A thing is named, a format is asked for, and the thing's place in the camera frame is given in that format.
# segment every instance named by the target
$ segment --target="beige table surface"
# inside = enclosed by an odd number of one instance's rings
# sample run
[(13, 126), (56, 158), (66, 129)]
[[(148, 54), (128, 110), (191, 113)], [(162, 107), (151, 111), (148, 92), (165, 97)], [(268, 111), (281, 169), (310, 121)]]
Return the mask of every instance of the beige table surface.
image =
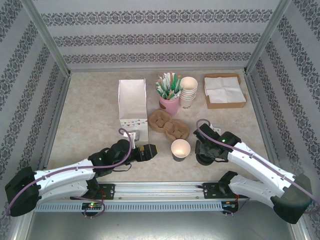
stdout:
[[(208, 119), (222, 132), (229, 131), (241, 138), (262, 157), (267, 153), (258, 127), (257, 119), (241, 70), (179, 71), (183, 77), (198, 80), (196, 98), (189, 109), (180, 108), (173, 117), (190, 126), (192, 133), (199, 118)], [(207, 109), (203, 80), (205, 74), (238, 73), (241, 89), (247, 96), (244, 108)], [(120, 71), (73, 73), (61, 119), (53, 144), (47, 169), (63, 167), (79, 162), (91, 154), (116, 143), (119, 122), (118, 85), (121, 79), (146, 79), (147, 114), (159, 108), (158, 93), (155, 90), (157, 76), (162, 71)], [(195, 157), (196, 137), (190, 134), (187, 141), (191, 154), (183, 161), (173, 160), (171, 142), (163, 133), (149, 127), (149, 143), (158, 147), (159, 153), (150, 161), (134, 162), (128, 172), (113, 172), (98, 181), (108, 182), (170, 182), (170, 181), (216, 181), (227, 171), (235, 171), (247, 178), (253, 178), (245, 169), (233, 164), (214, 162), (210, 166), (200, 165)]]

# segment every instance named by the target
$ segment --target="white napkin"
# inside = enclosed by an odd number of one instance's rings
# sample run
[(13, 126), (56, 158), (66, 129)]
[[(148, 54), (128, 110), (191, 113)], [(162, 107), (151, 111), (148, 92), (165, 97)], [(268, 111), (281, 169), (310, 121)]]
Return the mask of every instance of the white napkin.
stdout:
[(205, 77), (204, 92), (210, 103), (243, 103), (246, 101), (237, 77)]

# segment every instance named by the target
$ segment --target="cardboard tray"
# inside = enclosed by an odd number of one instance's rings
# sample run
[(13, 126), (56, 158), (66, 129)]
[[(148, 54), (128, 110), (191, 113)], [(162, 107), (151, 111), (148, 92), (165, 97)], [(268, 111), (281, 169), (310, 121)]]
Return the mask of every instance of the cardboard tray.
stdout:
[[(204, 75), (205, 78), (230, 78), (230, 77), (237, 77), (238, 83), (240, 85), (241, 80), (239, 74), (236, 73), (213, 73), (213, 74), (206, 74)], [(203, 91), (205, 91), (205, 78), (203, 78)], [(240, 109), (243, 108), (247, 103), (247, 96), (243, 93), (245, 102), (228, 102), (228, 103), (211, 103), (209, 96), (204, 94), (206, 105), (208, 109)]]

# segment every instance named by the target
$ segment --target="pink cup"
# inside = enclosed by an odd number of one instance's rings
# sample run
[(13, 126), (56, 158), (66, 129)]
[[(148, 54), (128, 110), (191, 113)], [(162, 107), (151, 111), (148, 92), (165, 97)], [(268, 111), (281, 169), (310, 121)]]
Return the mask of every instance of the pink cup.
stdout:
[(180, 97), (177, 97), (173, 100), (166, 100), (159, 96), (159, 106), (162, 110), (166, 111), (168, 114), (173, 116), (178, 112), (179, 99)]

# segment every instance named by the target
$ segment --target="wall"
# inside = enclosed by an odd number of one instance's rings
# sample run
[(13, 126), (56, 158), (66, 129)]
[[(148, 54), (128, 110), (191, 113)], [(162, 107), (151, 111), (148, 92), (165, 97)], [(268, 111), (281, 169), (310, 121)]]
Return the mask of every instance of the wall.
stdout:
[[(318, 198), (319, 56), (320, 0), (293, 0), (251, 73), (278, 164), (307, 175)], [(320, 214), (305, 219), (312, 239), (320, 239)]]
[(18, 0), (0, 0), (0, 240), (12, 219), (5, 185), (38, 168), (65, 80)]
[(279, 0), (35, 0), (71, 71), (244, 67)]

